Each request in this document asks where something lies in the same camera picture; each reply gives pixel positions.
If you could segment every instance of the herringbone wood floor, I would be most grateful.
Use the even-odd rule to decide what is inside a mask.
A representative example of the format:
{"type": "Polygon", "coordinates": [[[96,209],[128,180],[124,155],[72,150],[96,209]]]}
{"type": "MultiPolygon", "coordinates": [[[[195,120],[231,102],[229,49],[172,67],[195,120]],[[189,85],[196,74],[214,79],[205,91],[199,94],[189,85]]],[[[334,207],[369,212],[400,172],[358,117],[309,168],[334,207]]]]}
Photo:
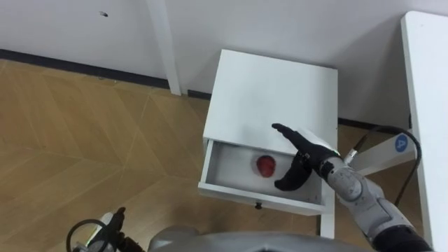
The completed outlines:
{"type": "MultiPolygon", "coordinates": [[[[144,248],[174,224],[201,232],[315,234],[315,217],[197,194],[208,105],[168,90],[0,59],[0,251],[64,251],[74,223],[121,206],[123,230],[144,248]]],[[[340,126],[340,152],[364,132],[340,126]]],[[[393,199],[408,171],[405,164],[371,179],[393,199]]],[[[416,179],[400,208],[421,231],[416,179]]],[[[340,205],[336,236],[367,246],[340,205]]]]}

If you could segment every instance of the drawer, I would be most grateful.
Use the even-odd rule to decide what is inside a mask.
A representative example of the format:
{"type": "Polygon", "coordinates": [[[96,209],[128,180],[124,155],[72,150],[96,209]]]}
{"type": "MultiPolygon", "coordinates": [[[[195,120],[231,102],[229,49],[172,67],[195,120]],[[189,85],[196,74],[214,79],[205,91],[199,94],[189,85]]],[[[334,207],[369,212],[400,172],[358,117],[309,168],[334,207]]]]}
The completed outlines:
{"type": "Polygon", "coordinates": [[[293,160],[290,155],[214,140],[206,141],[205,149],[198,185],[202,195],[307,216],[332,211],[323,204],[323,182],[314,172],[298,190],[283,192],[274,187],[274,181],[289,169],[293,160]],[[256,168],[261,155],[270,155],[276,161],[275,173],[270,178],[263,178],[256,168]]]}

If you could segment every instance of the drawer knob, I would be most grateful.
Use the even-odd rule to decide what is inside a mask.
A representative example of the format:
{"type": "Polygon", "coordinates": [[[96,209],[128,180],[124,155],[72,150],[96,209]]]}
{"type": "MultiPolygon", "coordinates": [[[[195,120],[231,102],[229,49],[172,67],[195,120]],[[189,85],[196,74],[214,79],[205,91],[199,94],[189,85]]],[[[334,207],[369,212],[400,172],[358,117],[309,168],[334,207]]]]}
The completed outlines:
{"type": "Polygon", "coordinates": [[[262,209],[262,207],[261,207],[261,202],[256,202],[256,203],[255,203],[255,209],[257,209],[257,210],[262,209]]]}

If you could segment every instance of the black cable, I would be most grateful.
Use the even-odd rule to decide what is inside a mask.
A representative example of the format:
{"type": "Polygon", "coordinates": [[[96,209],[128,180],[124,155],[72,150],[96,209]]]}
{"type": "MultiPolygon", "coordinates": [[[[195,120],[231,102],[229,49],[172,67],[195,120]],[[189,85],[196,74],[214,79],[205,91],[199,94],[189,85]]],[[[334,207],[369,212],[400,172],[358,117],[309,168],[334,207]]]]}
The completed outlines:
{"type": "MultiPolygon", "coordinates": [[[[106,227],[106,224],[102,223],[100,220],[95,220],[95,219],[87,219],[87,220],[82,220],[80,222],[78,222],[77,224],[75,224],[69,231],[69,233],[67,234],[67,238],[65,241],[65,249],[67,250],[67,252],[73,252],[71,250],[71,236],[73,235],[73,233],[81,226],[83,225],[87,225],[87,224],[97,224],[99,226],[101,226],[102,228],[106,227]]],[[[101,246],[101,248],[98,250],[98,252],[102,252],[104,251],[104,249],[107,246],[107,242],[104,241],[103,245],[101,246]]]]}
{"type": "Polygon", "coordinates": [[[417,152],[417,157],[415,159],[415,163],[413,168],[411,169],[411,172],[409,173],[409,175],[407,176],[407,178],[405,179],[405,182],[403,183],[400,192],[398,193],[398,196],[395,200],[395,205],[398,206],[398,204],[400,203],[401,198],[403,197],[403,194],[405,193],[406,187],[409,184],[409,182],[412,179],[412,176],[414,175],[415,171],[417,170],[417,168],[420,165],[420,161],[421,161],[421,146],[419,141],[415,138],[415,136],[411,133],[409,133],[407,130],[404,130],[402,128],[399,127],[394,127],[394,126],[376,126],[373,129],[371,129],[367,134],[365,134],[359,141],[358,143],[355,145],[355,147],[353,148],[355,151],[359,152],[359,150],[361,149],[361,147],[363,146],[363,144],[365,143],[365,141],[367,140],[368,136],[373,133],[373,132],[378,132],[379,130],[389,130],[392,132],[395,132],[396,134],[405,134],[406,136],[408,136],[415,145],[416,148],[416,152],[417,152]]]}

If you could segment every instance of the apple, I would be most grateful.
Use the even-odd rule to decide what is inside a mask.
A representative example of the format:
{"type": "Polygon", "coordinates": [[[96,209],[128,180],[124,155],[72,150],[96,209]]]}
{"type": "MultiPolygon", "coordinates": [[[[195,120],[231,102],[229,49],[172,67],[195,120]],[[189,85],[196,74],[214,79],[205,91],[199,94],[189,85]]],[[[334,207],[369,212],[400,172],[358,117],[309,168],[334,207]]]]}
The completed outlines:
{"type": "Polygon", "coordinates": [[[257,159],[257,168],[263,178],[274,175],[275,160],[269,155],[261,156],[257,159]]]}

